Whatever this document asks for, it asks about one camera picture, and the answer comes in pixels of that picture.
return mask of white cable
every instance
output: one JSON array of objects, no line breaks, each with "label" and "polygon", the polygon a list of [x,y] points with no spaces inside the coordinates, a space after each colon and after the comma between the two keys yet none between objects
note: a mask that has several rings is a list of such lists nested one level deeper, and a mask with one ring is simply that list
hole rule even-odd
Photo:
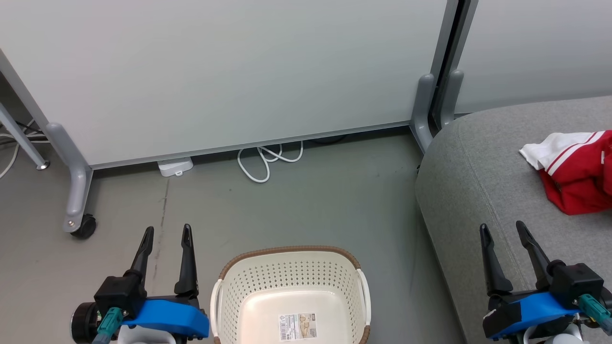
[{"label": "white cable", "polygon": [[15,159],[17,159],[17,152],[19,151],[19,144],[15,146],[15,153],[13,153],[13,158],[10,159],[9,165],[6,166],[6,168],[4,169],[4,171],[2,171],[2,173],[0,173],[0,178],[4,177],[4,175],[6,174],[6,172],[8,172],[10,170],[11,167],[13,167],[13,164],[15,163]]},{"label": "white cable", "polygon": [[[257,179],[255,177],[253,177],[249,172],[247,172],[247,169],[244,168],[241,160],[240,160],[240,155],[242,154],[242,151],[244,149],[241,149],[240,151],[238,151],[238,165],[240,166],[240,168],[242,169],[242,172],[244,172],[244,174],[247,175],[247,177],[249,179],[251,179],[252,181],[256,182],[256,183],[265,183],[268,181],[268,179],[270,179],[270,166],[268,165],[268,163],[270,162],[275,162],[278,159],[284,161],[284,162],[296,162],[298,160],[300,160],[300,158],[302,157],[302,154],[304,153],[304,142],[300,141],[300,154],[297,156],[297,158],[295,159],[287,159],[286,157],[283,157],[283,145],[279,144],[280,149],[278,150],[278,154],[276,154],[275,152],[272,152],[271,150],[269,150],[268,148],[265,148],[263,146],[261,147],[257,147],[257,152],[259,153],[259,156],[261,157],[261,160],[263,160],[264,165],[266,166],[266,177],[264,179]],[[265,157],[263,151],[268,152],[269,154],[273,155],[275,158],[274,159],[268,159]]]},{"label": "white cable", "polygon": [[[28,127],[30,125],[32,125],[32,123],[34,123],[34,120],[31,120],[30,123],[28,123]],[[27,128],[23,128],[21,131],[22,132],[26,132]],[[26,137],[44,137],[44,134],[34,134],[34,133],[30,133],[27,134]],[[13,135],[9,135],[9,134],[5,134],[5,133],[0,133],[0,137],[8,137],[8,138],[15,138]],[[31,143],[50,143],[49,141],[30,141]],[[4,177],[4,175],[6,174],[6,172],[8,172],[10,170],[11,167],[13,167],[13,165],[15,164],[15,160],[17,159],[17,153],[19,152],[19,144],[15,144],[15,152],[13,153],[13,158],[10,160],[9,165],[6,166],[6,168],[4,169],[4,171],[2,171],[2,173],[0,173],[0,178]]]}]

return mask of red and white garment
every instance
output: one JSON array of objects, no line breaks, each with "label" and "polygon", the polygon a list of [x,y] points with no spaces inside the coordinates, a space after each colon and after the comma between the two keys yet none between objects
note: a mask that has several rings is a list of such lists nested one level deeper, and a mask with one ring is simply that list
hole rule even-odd
[{"label": "red and white garment", "polygon": [[612,130],[552,133],[519,152],[539,171],[548,199],[562,212],[612,208]]}]

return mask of concrete floor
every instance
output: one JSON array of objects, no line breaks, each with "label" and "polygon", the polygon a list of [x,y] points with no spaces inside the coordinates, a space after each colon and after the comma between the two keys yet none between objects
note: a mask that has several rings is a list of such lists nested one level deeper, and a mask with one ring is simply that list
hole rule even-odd
[{"label": "concrete floor", "polygon": [[[71,343],[75,307],[130,266],[147,226],[155,227],[155,246],[146,288],[171,294],[185,223],[206,309],[218,273],[240,253],[335,245],[354,254],[368,278],[369,343],[463,342],[414,199],[420,153],[405,129],[312,145],[297,163],[273,163],[265,184],[242,174],[235,152],[197,158],[179,178],[162,177],[155,165],[96,171],[88,211],[98,228],[86,241],[62,231],[69,173],[50,147],[41,151],[49,169],[37,171],[21,151],[0,179],[2,343]],[[0,148],[0,168],[11,153]],[[244,162],[262,176],[258,156]]]}]

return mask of desk leg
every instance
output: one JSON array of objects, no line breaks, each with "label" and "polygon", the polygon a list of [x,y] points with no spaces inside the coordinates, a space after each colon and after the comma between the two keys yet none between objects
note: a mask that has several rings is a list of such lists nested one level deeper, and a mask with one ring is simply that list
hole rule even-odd
[{"label": "desk leg", "polygon": [[440,111],[435,115],[440,130],[455,120],[455,105],[457,105],[462,82],[463,72],[461,70],[455,69],[449,74]]},{"label": "desk leg", "polygon": [[94,172],[61,124],[47,124],[46,133],[59,157],[70,170],[70,193],[66,207],[64,231],[80,239],[87,239],[95,230],[93,216],[84,214]]},{"label": "desk leg", "polygon": [[49,162],[45,161],[45,159],[40,156],[40,153],[34,148],[34,145],[26,137],[26,134],[17,126],[17,123],[15,123],[13,117],[9,115],[9,112],[6,111],[2,103],[0,103],[0,122],[4,124],[4,127],[13,135],[15,141],[17,141],[21,148],[30,156],[30,159],[34,161],[37,170],[44,170],[49,167]]},{"label": "desk leg", "polygon": [[425,153],[427,147],[433,140],[427,118],[429,116],[429,106],[431,105],[431,99],[433,98],[433,91],[435,88],[436,78],[433,74],[425,74],[419,78],[417,94],[414,97],[414,105],[412,106],[410,129],[423,153]]}]

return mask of black cable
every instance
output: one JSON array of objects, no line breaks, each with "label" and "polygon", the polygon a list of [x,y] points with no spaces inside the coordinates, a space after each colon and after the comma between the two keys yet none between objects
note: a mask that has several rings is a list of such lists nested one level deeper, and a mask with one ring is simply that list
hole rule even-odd
[{"label": "black cable", "polygon": [[316,143],[316,144],[334,144],[334,143],[338,143],[338,142],[344,140],[347,136],[348,135],[342,135],[342,136],[339,136],[338,138],[336,138],[334,140],[331,140],[331,141],[321,141],[322,139],[312,139],[312,140],[309,140],[309,141],[313,142],[313,143]]},{"label": "black cable", "polygon": [[[46,141],[47,138],[46,137],[33,137],[30,142],[36,142],[36,141]],[[9,144],[9,143],[16,143],[17,141],[11,139],[11,140],[5,140],[5,141],[0,141],[0,146],[2,146],[3,144]]]},{"label": "black cable", "polygon": [[25,125],[25,124],[23,124],[23,123],[21,123],[21,122],[17,122],[17,121],[15,121],[15,123],[17,123],[17,125],[19,125],[19,126],[21,126],[21,127],[24,127],[24,128],[26,128],[26,129],[32,130],[33,132],[37,132],[37,133],[39,133],[39,134],[43,134],[43,135],[45,134],[45,133],[41,132],[40,130],[36,130],[36,129],[34,129],[34,128],[32,128],[32,127],[29,127],[29,126],[27,126],[27,125]]}]

